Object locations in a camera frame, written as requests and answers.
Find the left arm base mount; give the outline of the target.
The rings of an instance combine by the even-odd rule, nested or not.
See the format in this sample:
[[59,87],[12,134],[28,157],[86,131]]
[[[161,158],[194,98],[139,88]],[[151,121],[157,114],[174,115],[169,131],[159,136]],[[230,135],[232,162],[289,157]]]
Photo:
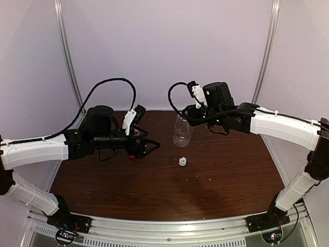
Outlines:
[[79,233],[89,233],[91,217],[73,214],[70,212],[65,199],[54,194],[58,201],[58,210],[51,216],[46,215],[47,223],[55,226],[58,230],[55,234],[55,240],[60,246],[72,244]]

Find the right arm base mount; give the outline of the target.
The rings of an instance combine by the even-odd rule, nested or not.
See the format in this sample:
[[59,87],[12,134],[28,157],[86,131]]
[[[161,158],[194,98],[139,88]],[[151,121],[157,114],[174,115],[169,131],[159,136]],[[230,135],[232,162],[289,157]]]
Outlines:
[[272,199],[267,212],[246,218],[249,232],[261,232],[262,239],[272,245],[278,244],[283,239],[282,226],[290,222],[287,212],[276,207],[278,195],[276,194]]

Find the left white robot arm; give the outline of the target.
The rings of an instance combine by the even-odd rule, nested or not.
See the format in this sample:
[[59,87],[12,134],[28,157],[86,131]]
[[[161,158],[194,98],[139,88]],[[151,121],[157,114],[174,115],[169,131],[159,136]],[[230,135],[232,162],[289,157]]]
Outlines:
[[160,148],[147,138],[138,124],[145,114],[141,105],[129,110],[120,125],[111,107],[98,105],[88,109],[77,129],[68,129],[54,137],[1,141],[1,195],[13,196],[53,217],[62,228],[70,228],[74,217],[65,200],[45,192],[14,173],[15,167],[46,161],[79,160],[95,151],[125,150],[130,158],[141,159]]

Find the clear cola bottle red label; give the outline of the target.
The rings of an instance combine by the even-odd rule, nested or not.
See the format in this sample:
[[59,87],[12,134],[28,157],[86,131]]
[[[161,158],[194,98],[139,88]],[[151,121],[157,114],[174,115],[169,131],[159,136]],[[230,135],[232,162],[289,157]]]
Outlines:
[[137,129],[131,129],[131,137],[138,137],[140,136],[141,132]]

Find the white bottle cap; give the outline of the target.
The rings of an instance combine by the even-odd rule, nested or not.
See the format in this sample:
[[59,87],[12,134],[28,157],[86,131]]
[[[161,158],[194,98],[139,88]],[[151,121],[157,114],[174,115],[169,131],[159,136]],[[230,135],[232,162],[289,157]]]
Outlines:
[[179,161],[178,161],[178,164],[180,166],[185,166],[187,164],[187,159],[185,157],[180,157]]

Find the clear plastic bottle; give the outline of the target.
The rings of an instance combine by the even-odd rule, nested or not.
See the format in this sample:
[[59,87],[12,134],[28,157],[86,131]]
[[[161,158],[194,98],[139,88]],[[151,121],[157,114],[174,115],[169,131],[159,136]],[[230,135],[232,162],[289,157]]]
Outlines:
[[186,147],[191,140],[193,128],[186,119],[177,115],[174,124],[173,143],[178,147]]

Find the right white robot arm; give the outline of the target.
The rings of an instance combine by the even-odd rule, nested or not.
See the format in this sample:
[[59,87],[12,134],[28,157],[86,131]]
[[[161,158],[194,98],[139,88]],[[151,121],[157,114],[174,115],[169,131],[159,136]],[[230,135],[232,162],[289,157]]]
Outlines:
[[187,88],[195,103],[187,106],[182,115],[191,126],[206,124],[209,129],[220,126],[223,128],[221,135],[235,130],[275,137],[309,151],[302,171],[275,196],[270,211],[264,215],[266,226],[276,226],[283,219],[283,211],[288,211],[314,186],[328,178],[328,119],[306,120],[247,102],[235,105],[225,82],[201,86],[191,81]]

